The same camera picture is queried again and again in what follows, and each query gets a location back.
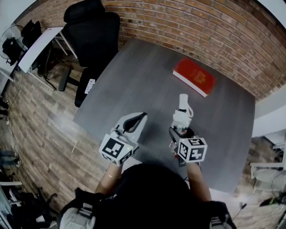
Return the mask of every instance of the gold emblem on book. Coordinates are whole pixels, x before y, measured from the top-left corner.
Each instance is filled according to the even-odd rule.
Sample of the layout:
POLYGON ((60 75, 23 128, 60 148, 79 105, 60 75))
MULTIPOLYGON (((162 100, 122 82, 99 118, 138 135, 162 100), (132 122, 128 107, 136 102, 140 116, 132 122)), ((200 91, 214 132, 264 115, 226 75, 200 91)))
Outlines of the gold emblem on book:
POLYGON ((202 83, 204 83, 206 81, 206 76, 205 76, 204 73, 198 72, 193 80, 198 82, 199 84, 202 84, 202 83))

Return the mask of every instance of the shoe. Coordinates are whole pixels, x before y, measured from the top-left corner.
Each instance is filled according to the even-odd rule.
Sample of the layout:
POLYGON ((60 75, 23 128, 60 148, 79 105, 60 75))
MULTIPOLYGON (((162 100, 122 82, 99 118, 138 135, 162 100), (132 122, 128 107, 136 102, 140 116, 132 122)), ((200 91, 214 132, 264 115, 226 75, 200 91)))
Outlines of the shoe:
POLYGON ((19 168, 21 164, 22 164, 22 161, 21 161, 21 159, 19 159, 19 160, 17 161, 16 167, 19 168))

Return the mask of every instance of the white cube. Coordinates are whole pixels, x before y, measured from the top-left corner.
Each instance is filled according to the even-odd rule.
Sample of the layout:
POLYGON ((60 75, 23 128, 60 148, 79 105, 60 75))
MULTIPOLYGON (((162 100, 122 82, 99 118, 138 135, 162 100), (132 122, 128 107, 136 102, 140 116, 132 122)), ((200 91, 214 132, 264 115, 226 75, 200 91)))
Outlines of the white cube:
POLYGON ((99 153, 105 159, 120 166, 133 154, 133 150, 133 146, 106 134, 100 145, 99 153))
POLYGON ((178 155, 187 163, 205 160, 207 144, 204 138, 180 139, 178 155))

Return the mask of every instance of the person's left arm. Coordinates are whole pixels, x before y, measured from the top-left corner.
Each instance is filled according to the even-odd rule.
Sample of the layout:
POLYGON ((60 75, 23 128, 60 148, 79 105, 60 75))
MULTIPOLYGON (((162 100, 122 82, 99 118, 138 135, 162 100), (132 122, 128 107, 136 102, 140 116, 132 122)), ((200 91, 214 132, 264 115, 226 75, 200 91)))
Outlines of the person's left arm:
POLYGON ((101 181, 98 183, 95 193, 106 195, 112 192, 121 177, 122 166, 123 164, 117 166, 116 164, 110 163, 101 181))

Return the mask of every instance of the table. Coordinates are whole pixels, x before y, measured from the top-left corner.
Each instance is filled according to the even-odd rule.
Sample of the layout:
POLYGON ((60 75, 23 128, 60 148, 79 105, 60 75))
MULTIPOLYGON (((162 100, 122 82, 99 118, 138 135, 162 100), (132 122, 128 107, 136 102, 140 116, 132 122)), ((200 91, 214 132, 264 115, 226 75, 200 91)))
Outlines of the table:
POLYGON ((32 77, 34 77, 36 80, 44 84, 49 89, 53 90, 52 87, 50 87, 48 84, 46 84, 44 81, 40 80, 39 77, 34 75, 30 71, 30 67, 33 64, 33 62, 36 60, 36 58, 40 55, 40 53, 44 50, 44 48, 53 40, 57 42, 57 44, 60 46, 60 48, 64 51, 64 53, 67 55, 67 52, 64 50, 64 48, 61 46, 59 41, 57 40, 56 35, 60 34, 65 43, 67 44, 68 48, 71 50, 73 55, 77 58, 75 52, 73 51, 70 44, 67 42, 66 38, 62 34, 63 27, 54 27, 54 28, 48 28, 42 35, 35 41, 35 43, 28 49, 26 54, 23 56, 21 61, 19 62, 19 67, 23 70, 23 72, 30 74, 32 77))
POLYGON ((246 162, 254 121, 255 98, 231 79, 198 62, 217 78, 211 94, 203 98, 172 75, 185 57, 165 47, 133 39, 113 58, 96 81, 74 121, 100 141, 120 117, 147 112, 148 120, 134 158, 164 165, 181 177, 168 145, 168 128, 179 107, 179 94, 189 95, 194 117, 191 128, 204 137, 208 150, 201 163, 210 188, 233 192, 246 162))

